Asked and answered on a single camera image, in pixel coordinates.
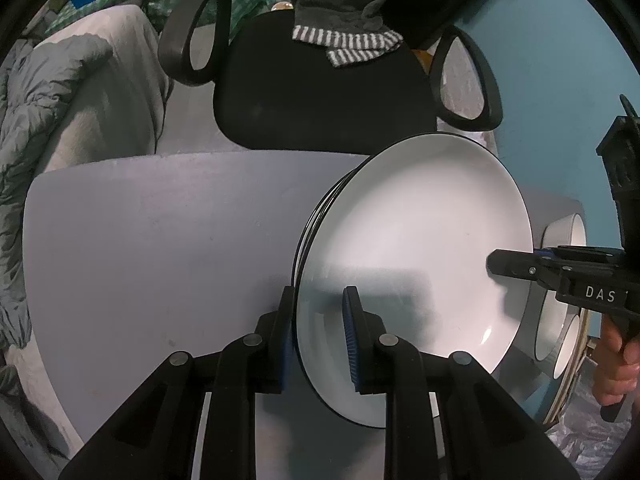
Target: plate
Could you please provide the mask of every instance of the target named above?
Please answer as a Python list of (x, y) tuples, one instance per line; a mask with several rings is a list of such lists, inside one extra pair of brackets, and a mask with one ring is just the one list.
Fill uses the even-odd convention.
[(306, 377), (339, 415), (385, 426), (385, 397), (354, 391), (342, 325), (345, 286), (421, 351), (464, 350), (489, 372), (509, 348), (529, 282), (492, 276), (495, 249), (532, 251), (511, 175), (484, 147), (425, 134), (350, 173), (306, 236), (296, 280), (294, 342)]

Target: gray table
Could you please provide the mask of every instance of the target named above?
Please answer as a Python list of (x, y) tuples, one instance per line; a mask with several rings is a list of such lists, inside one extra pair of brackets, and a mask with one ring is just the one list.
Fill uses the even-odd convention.
[[(89, 439), (172, 351), (207, 354), (252, 332), (289, 283), (316, 203), (362, 160), (200, 153), (36, 178), (24, 216), (31, 319), (80, 437)], [(550, 220), (575, 211), (574, 201), (524, 195), (538, 241)], [(334, 415), (296, 359), (285, 393), (256, 400), (256, 442), (260, 480), (382, 478), (384, 431)]]

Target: chair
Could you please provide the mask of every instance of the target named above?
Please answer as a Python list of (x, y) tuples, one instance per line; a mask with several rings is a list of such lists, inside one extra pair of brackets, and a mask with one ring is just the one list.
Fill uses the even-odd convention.
[[(466, 131), (492, 130), (502, 120), (489, 64), (468, 34), (456, 27), (444, 31), (429, 75), (406, 42), (378, 59), (337, 69), (324, 48), (291, 39), (292, 10), (251, 18), (229, 44), (232, 0), (217, 0), (212, 52), (206, 66), (196, 70), (190, 59), (191, 35), (208, 1), (178, 3), (162, 32), (158, 56), (167, 75), (181, 83), (215, 82), (216, 122), (241, 146), (372, 154), (406, 137), (435, 131), (437, 116)], [(441, 20), (456, 2), (388, 0), (382, 14), (404, 34), (421, 17), (420, 9), (439, 13)], [(484, 95), (484, 109), (472, 120), (447, 110), (440, 97), (444, 60), (455, 38), (472, 57)]]

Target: white cloth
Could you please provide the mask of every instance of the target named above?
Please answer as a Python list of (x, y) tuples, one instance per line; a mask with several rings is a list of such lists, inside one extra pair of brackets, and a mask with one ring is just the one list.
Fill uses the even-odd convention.
[[(96, 34), (109, 41), (113, 57), (82, 83), (64, 120), (50, 136), (38, 173), (154, 153), (162, 133), (172, 81), (158, 63), (158, 35), (140, 8), (101, 10), (43, 43), (79, 34)], [(17, 367), (27, 398), (46, 416), (43, 425), (50, 442), (68, 457), (75, 455), (82, 440), (53, 391), (35, 335), (24, 349), (9, 348), (6, 360)]]

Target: clear plastic wrap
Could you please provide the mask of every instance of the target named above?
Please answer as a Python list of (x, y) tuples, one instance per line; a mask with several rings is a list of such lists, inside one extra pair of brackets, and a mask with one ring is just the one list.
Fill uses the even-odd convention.
[(604, 422), (600, 405), (591, 395), (596, 364), (585, 358), (574, 394), (558, 424), (546, 432), (580, 474), (592, 480), (609, 461), (631, 427), (631, 414), (619, 424)]

